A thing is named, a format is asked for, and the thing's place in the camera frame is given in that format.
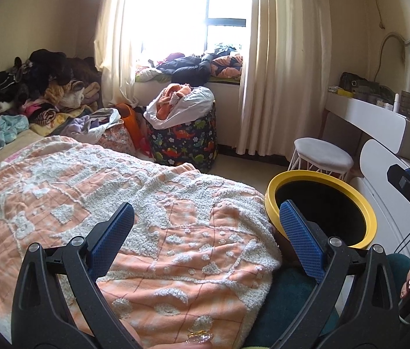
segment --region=beige curtain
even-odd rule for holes
[[[316,137],[331,63],[329,0],[252,0],[237,153],[292,155]]]
[[[134,97],[136,60],[142,48],[142,23],[148,0],[102,0],[95,35],[95,64],[102,71],[103,105]]]

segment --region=mirror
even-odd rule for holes
[[[410,40],[394,32],[384,38],[374,81],[394,93],[410,92]]]

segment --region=fingernail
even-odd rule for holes
[[[210,341],[213,337],[215,337],[215,335],[212,333],[201,334],[200,336],[189,337],[186,343],[192,344],[192,345],[204,344]]]

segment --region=orange and white blanket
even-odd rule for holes
[[[142,345],[182,342],[209,330],[214,348],[239,348],[281,263],[263,196],[250,186],[78,143],[43,138],[0,164],[0,331],[32,242],[66,244],[108,220],[121,202],[136,223],[97,281]],[[62,289],[88,331],[67,279]]]

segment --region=trash can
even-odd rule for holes
[[[302,215],[346,245],[365,249],[373,241],[377,222],[373,208],[357,190],[339,179],[313,171],[288,171],[274,177],[265,194],[265,208],[273,226],[287,238],[279,208],[292,200]]]
[[[158,164],[177,166],[190,163],[202,173],[210,171],[218,154],[216,107],[192,122],[157,130],[147,122],[148,141]]]

